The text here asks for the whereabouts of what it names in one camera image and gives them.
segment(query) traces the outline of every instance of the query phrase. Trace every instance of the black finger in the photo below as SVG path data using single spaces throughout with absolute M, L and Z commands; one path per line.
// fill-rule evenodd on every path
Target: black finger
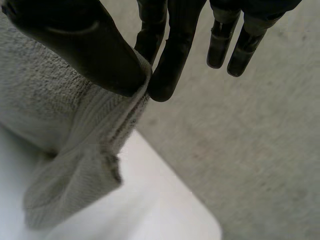
M 153 100 L 165 102 L 174 93 L 205 2 L 206 0 L 168 1 L 169 38 L 148 86 L 148 93 Z
M 22 3 L 4 1 L 3 11 L 11 22 L 91 82 L 125 96 L 132 96 L 145 82 L 137 56 L 100 1 Z
M 134 49 L 153 64 L 165 34 L 167 1 L 137 0 L 137 2 L 142 26 L 136 37 Z
M 234 2 L 219 6 L 214 5 L 217 3 L 214 0 L 210 2 L 214 24 L 206 62 L 211 68 L 219 69 L 224 63 L 241 10 Z
M 227 67 L 230 75 L 239 77 L 244 73 L 267 29 L 272 27 L 282 15 L 283 13 L 277 14 L 274 19 L 264 20 L 244 13 L 244 24 Z
M 227 72 L 231 76 L 239 77 L 244 73 L 263 37 L 264 34 L 258 36 L 250 35 L 242 27 L 227 67 Z

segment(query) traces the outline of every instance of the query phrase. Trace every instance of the gray towel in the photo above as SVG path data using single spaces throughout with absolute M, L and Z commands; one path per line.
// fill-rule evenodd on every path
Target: gray towel
M 23 209 L 31 229 L 54 227 L 121 184 L 118 158 L 148 101 L 92 84 L 0 14 L 0 122 L 42 149 Z

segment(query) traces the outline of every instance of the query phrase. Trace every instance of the white surface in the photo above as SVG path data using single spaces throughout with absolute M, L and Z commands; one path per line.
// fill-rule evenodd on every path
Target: white surface
M 0 240 L 221 239 L 215 218 L 137 132 L 120 154 L 120 189 L 52 230 L 26 230 L 21 200 L 37 154 L 0 127 Z

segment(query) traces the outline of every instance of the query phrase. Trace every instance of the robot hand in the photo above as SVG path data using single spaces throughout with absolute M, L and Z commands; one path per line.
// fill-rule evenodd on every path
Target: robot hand
M 170 33 L 148 92 L 158 102 L 173 94 L 192 46 L 199 15 L 207 0 L 137 0 L 142 20 L 135 49 L 153 63 L 162 42 L 167 9 Z M 268 28 L 301 0 L 210 0 L 214 24 L 211 30 L 207 64 L 222 66 L 241 10 L 244 24 L 227 71 L 234 77 L 246 69 Z

